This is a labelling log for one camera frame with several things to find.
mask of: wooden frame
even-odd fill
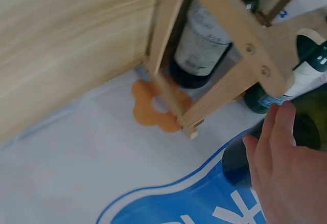
[[[327,8],[265,29],[252,14],[245,10],[241,0],[200,1],[233,39],[234,45],[242,55],[242,60],[188,110],[181,107],[162,77],[160,64],[183,0],[162,1],[150,54],[145,59],[145,67],[151,78],[160,88],[167,106],[190,138],[197,135],[196,125],[201,120],[239,97],[258,81],[270,95],[284,94],[293,83],[292,68],[298,64],[296,35],[308,35],[315,38],[316,42],[327,37],[325,23]],[[265,20],[271,21],[289,1],[269,0],[270,11],[265,11],[267,16],[263,14]]]

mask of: blue printed graphic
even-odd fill
[[[179,181],[137,189],[116,199],[97,224],[266,223],[255,193],[237,189],[225,179],[221,158],[226,146]]]
[[[285,101],[287,100],[290,100],[291,97],[289,96],[285,96],[285,95],[282,95],[282,96],[279,96],[279,97],[271,97],[269,95],[265,95],[264,97],[262,97],[258,103],[266,108],[270,108],[270,106],[273,104],[273,103],[276,103],[278,105],[282,105]]]
[[[288,16],[288,12],[286,10],[283,10],[280,14],[281,18],[286,18]]]

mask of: white label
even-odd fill
[[[191,4],[188,21],[192,29],[208,41],[218,44],[231,43],[228,34],[198,0],[193,0]]]
[[[179,42],[175,59],[186,72],[196,76],[207,76],[227,49],[228,44],[216,44],[196,34],[186,24]]]
[[[207,76],[231,43],[216,19],[193,0],[175,59],[186,72]]]
[[[316,79],[323,75],[322,72],[319,72],[312,68],[306,61],[303,62],[298,68],[294,70],[294,84],[293,86],[285,93],[287,96],[296,96],[300,94],[304,89],[308,88]]]

